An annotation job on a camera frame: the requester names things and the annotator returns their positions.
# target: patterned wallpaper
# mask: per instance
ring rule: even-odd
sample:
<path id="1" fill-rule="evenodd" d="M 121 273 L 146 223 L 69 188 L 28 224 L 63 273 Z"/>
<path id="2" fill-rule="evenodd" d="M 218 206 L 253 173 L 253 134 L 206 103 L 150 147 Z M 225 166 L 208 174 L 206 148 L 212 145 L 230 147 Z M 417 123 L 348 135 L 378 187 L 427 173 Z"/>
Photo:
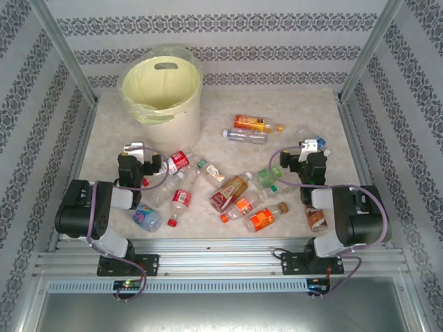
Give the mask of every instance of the patterned wallpaper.
<path id="1" fill-rule="evenodd" d="M 128 63 L 178 44 L 203 62 L 207 89 L 338 91 L 386 0 L 50 0 L 97 93 Z"/>
<path id="2" fill-rule="evenodd" d="M 347 101 L 432 331 L 443 331 L 442 9 L 405 1 Z"/>
<path id="3" fill-rule="evenodd" d="M 47 249 L 89 112 L 28 2 L 0 4 L 0 331 Z"/>

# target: clear plastic bottle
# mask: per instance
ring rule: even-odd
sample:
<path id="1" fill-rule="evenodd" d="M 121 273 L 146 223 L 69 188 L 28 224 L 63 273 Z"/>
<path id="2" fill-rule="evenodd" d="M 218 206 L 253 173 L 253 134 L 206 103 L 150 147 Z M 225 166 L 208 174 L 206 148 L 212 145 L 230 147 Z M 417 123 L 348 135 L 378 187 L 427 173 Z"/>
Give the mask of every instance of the clear plastic bottle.
<path id="1" fill-rule="evenodd" d="M 140 205 L 132 215 L 132 220 L 148 232 L 155 232 L 163 222 L 161 215 L 147 205 Z"/>
<path id="2" fill-rule="evenodd" d="M 185 172 L 185 178 L 181 182 L 178 190 L 171 200 L 171 217 L 168 226 L 177 226 L 177 218 L 181 216 L 188 208 L 192 198 L 192 186 L 197 179 L 200 171 L 195 167 L 188 167 Z"/>
<path id="3" fill-rule="evenodd" d="M 286 178 L 287 176 L 282 176 L 282 178 L 288 182 L 291 182 L 290 179 Z M 298 187 L 295 185 L 285 185 L 280 181 L 275 181 L 270 187 L 264 188 L 260 192 L 260 198 L 264 201 L 270 197 L 274 197 L 281 194 L 289 194 L 290 192 L 294 192 Z"/>
<path id="4" fill-rule="evenodd" d="M 273 166 L 272 170 L 278 178 L 281 178 L 283 174 L 288 172 L 288 169 L 283 169 L 278 166 Z M 262 169 L 260 172 L 253 175 L 252 183 L 259 191 L 263 190 L 277 181 L 277 177 L 275 177 L 274 174 L 272 174 L 267 168 Z"/>
<path id="5" fill-rule="evenodd" d="M 285 214 L 288 211 L 288 205 L 284 202 L 270 205 L 253 216 L 245 218 L 245 223 L 250 232 L 258 232 L 271 225 L 281 214 Z"/>
<path id="6" fill-rule="evenodd" d="M 250 211 L 257 208 L 262 200 L 257 192 L 247 192 L 241 199 L 235 202 L 225 213 L 220 216 L 221 221 L 240 219 Z"/>
<path id="7" fill-rule="evenodd" d="M 176 174 L 169 175 L 163 185 L 154 190 L 151 190 L 151 192 L 148 192 L 146 202 L 149 204 L 149 206 L 152 206 L 153 208 L 159 208 L 168 199 L 171 199 L 172 195 L 179 188 L 183 177 L 183 172 L 177 172 Z"/>
<path id="8" fill-rule="evenodd" d="M 204 178 L 216 189 L 220 188 L 226 182 L 226 177 L 220 172 L 220 168 L 213 163 L 206 161 L 202 157 L 199 157 L 196 163 L 197 168 L 201 170 Z"/>
<path id="9" fill-rule="evenodd" d="M 242 143 L 252 143 L 264 145 L 268 141 L 268 134 L 260 131 L 246 129 L 223 129 L 223 137 Z"/>
<path id="10" fill-rule="evenodd" d="M 168 158 L 169 174 L 175 174 L 180 169 L 188 166 L 194 165 L 198 155 L 194 154 L 190 149 L 185 148 L 177 151 Z M 166 162 L 161 163 L 160 172 L 155 174 L 155 176 L 160 176 L 166 173 Z"/>
<path id="11" fill-rule="evenodd" d="M 248 189 L 248 181 L 251 179 L 252 174 L 249 172 L 234 176 L 209 198 L 209 203 L 216 211 L 225 212 Z"/>

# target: crushed plastic bottle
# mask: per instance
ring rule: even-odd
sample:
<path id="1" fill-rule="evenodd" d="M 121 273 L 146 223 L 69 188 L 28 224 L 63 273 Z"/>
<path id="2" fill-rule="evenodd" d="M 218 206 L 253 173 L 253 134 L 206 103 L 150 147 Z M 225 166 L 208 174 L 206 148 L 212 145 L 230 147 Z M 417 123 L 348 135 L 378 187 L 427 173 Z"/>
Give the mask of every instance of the crushed plastic bottle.
<path id="1" fill-rule="evenodd" d="M 278 178 L 281 178 L 283 174 L 288 172 L 287 169 L 283 169 L 278 166 L 273 166 L 272 170 L 275 176 Z M 262 169 L 260 172 L 253 175 L 252 183 L 259 191 L 263 190 L 264 188 L 270 187 L 274 182 L 277 181 L 277 177 L 275 177 L 274 174 L 271 174 L 267 168 Z"/>
<path id="2" fill-rule="evenodd" d="M 199 170 L 195 167 L 188 167 L 185 171 L 185 178 L 183 179 L 178 190 L 175 191 L 174 197 L 171 200 L 171 217 L 168 221 L 168 226 L 176 227 L 177 218 L 188 210 L 192 198 L 192 186 L 199 175 Z"/>
<path id="3" fill-rule="evenodd" d="M 262 199 L 256 192 L 247 192 L 241 199 L 235 202 L 227 211 L 220 216 L 221 221 L 240 219 L 253 209 L 258 208 Z"/>
<path id="4" fill-rule="evenodd" d="M 153 208 L 161 207 L 168 199 L 172 198 L 183 177 L 183 172 L 169 175 L 164 184 L 147 193 L 146 202 Z"/>
<path id="5" fill-rule="evenodd" d="M 291 182 L 291 180 L 288 179 L 287 175 L 288 174 L 282 176 L 282 179 Z M 294 192 L 296 189 L 298 189 L 298 187 L 296 187 L 295 185 L 285 185 L 280 181 L 275 181 L 271 186 L 264 188 L 260 192 L 260 198 L 264 201 L 265 199 L 275 197 L 277 195 L 289 194 L 291 192 Z"/>
<path id="6" fill-rule="evenodd" d="M 161 215 L 147 205 L 140 205 L 132 215 L 132 220 L 148 232 L 157 231 L 163 222 Z"/>
<path id="7" fill-rule="evenodd" d="M 197 168 L 201 170 L 204 178 L 216 189 L 220 188 L 225 182 L 226 177 L 220 172 L 220 168 L 204 158 L 199 157 L 197 160 Z"/>
<path id="8" fill-rule="evenodd" d="M 198 155 L 194 154 L 190 149 L 182 149 L 175 154 L 172 154 L 168 158 L 169 174 L 175 174 L 180 169 L 188 166 L 194 165 L 195 161 L 198 159 Z M 161 163 L 160 172 L 155 174 L 157 176 L 164 176 L 166 173 L 166 162 Z"/>

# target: purple cable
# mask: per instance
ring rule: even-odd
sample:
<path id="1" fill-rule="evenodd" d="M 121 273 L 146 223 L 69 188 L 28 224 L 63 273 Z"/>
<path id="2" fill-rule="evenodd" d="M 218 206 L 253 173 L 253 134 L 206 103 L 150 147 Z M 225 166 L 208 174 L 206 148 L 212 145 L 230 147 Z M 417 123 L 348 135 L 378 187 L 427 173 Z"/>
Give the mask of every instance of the purple cable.
<path id="1" fill-rule="evenodd" d="M 386 214 L 386 211 L 383 207 L 383 205 L 381 204 L 381 202 L 377 199 L 377 197 L 375 197 L 372 193 L 370 193 L 369 191 L 367 191 L 365 188 L 362 188 L 358 185 L 305 185 L 302 183 L 291 183 L 291 182 L 287 182 L 282 180 L 281 178 L 278 178 L 277 175 L 274 173 L 274 171 L 272 170 L 272 160 L 275 158 L 275 156 L 277 156 L 277 154 L 279 154 L 281 151 L 284 150 L 290 150 L 290 149 L 302 149 L 303 146 L 300 145 L 296 145 L 293 147 L 284 147 L 280 150 L 277 150 L 276 152 L 274 152 L 274 154 L 271 156 L 271 158 L 269 159 L 269 164 L 268 164 L 268 168 L 269 171 L 275 176 L 275 178 L 277 179 L 277 181 L 280 181 L 281 183 L 284 183 L 285 185 L 292 185 L 295 187 L 307 187 L 307 188 L 316 188 L 316 189 L 329 189 L 329 188 L 333 188 L 333 187 L 349 187 L 349 188 L 354 188 L 357 190 L 360 190 L 361 192 L 363 192 L 364 194 L 366 194 L 374 203 L 375 205 L 379 208 L 380 213 L 381 213 L 381 218 L 383 219 L 383 229 L 381 231 L 380 237 L 371 244 L 368 244 L 366 246 L 359 246 L 357 247 L 358 249 L 368 249 L 371 248 L 373 246 L 376 246 L 378 244 L 380 244 L 383 239 L 386 236 L 386 233 L 388 232 L 388 216 Z M 337 253 L 337 256 L 340 256 L 342 258 L 348 258 L 348 259 L 358 259 L 359 263 L 357 264 L 357 266 L 354 268 L 354 270 L 352 270 L 350 272 L 350 274 L 336 287 L 334 287 L 330 292 L 328 292 L 328 294 L 332 293 L 333 291 L 335 291 L 337 288 L 340 288 L 347 280 L 349 280 L 350 277 L 352 277 L 354 275 L 354 273 L 360 268 L 361 266 L 361 258 L 358 256 L 343 256 L 343 254 L 346 254 L 348 252 L 352 251 L 352 247 L 348 248 L 348 249 L 344 249 L 340 252 Z"/>
<path id="2" fill-rule="evenodd" d="M 150 147 L 134 147 L 134 148 L 128 149 L 128 151 L 141 150 L 141 149 L 143 149 L 143 150 L 150 150 L 150 151 L 156 152 L 166 161 L 166 175 L 163 178 L 163 180 L 160 181 L 160 183 L 158 185 L 154 185 L 154 186 L 149 187 L 149 188 L 129 188 L 129 187 L 118 187 L 118 186 L 114 186 L 114 187 L 117 187 L 117 188 L 120 188 L 120 189 L 145 191 L 145 190 L 153 190 L 153 189 L 159 187 L 160 185 L 162 185 L 166 181 L 166 178 L 169 176 L 169 164 L 168 164 L 167 158 L 160 151 L 157 151 L 157 150 L 152 149 Z M 138 296 L 140 296 L 141 293 L 143 293 L 143 291 L 145 290 L 146 283 L 147 283 L 146 272 L 145 272 L 145 269 L 142 268 L 141 266 L 139 266 L 138 264 L 136 264 L 136 263 L 134 263 L 134 262 L 132 262 L 132 261 L 130 261 L 128 259 L 124 259 L 122 257 L 117 257 L 117 256 L 114 256 L 114 255 L 111 255 L 111 254 L 105 252 L 104 250 L 99 249 L 98 247 L 96 247 L 92 243 L 91 235 L 92 235 L 92 229 L 93 229 L 93 224 L 94 224 L 94 214 L 96 212 L 95 209 L 96 209 L 96 196 L 97 196 L 98 182 L 99 181 L 96 181 L 94 183 L 93 187 L 92 187 L 91 213 L 89 214 L 89 225 L 88 225 L 88 232 L 87 232 L 87 235 L 86 235 L 86 241 L 89 244 L 89 246 L 91 246 L 91 248 L 93 248 L 99 254 L 104 255 L 106 257 L 111 257 L 112 259 L 117 259 L 118 261 L 122 261 L 123 263 L 130 264 L 132 266 L 135 266 L 137 269 L 139 269 L 141 271 L 140 280 L 143 280 L 143 285 L 140 287 L 140 289 L 138 290 L 138 292 L 134 296 L 130 297 L 129 299 L 125 299 L 125 302 L 128 303 L 129 301 L 132 301 L 133 299 L 136 299 Z M 121 300 L 121 298 L 118 296 L 119 293 L 120 293 L 120 290 L 117 290 L 117 293 L 116 293 L 117 301 Z"/>

